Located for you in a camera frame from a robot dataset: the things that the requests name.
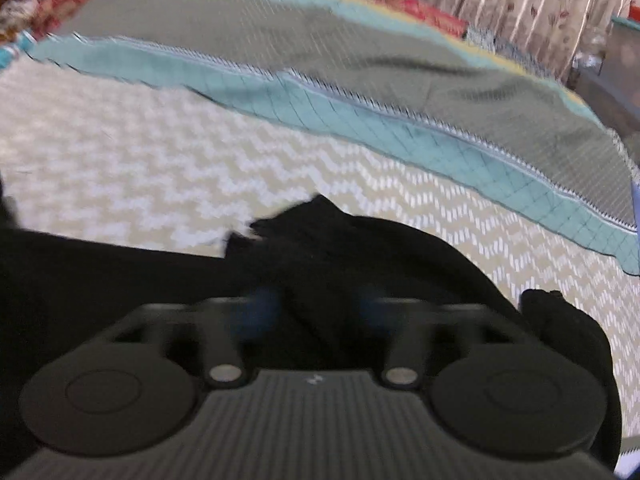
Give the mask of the black pants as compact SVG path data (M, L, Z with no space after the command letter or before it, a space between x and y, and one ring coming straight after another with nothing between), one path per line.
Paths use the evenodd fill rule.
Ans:
M40 368L148 304L272 297L277 318L242 344L248 383L205 393L178 431L143 450L79 456L28 430L20 395ZM382 383L385 334L364 298L482 304L588 370L606 394L592 447L498 457L436 422L424 396ZM622 413L608 338L560 292L517 304L457 249L316 196L231 234L222 257L1 231L1 474L6 479L609 479Z

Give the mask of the patchwork quilt bedspread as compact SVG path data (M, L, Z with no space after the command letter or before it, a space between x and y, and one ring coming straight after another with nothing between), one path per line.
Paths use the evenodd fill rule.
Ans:
M575 93L373 0L12 0L1 173L26 228L218 256L326 196L556 289L639 431L638 151Z

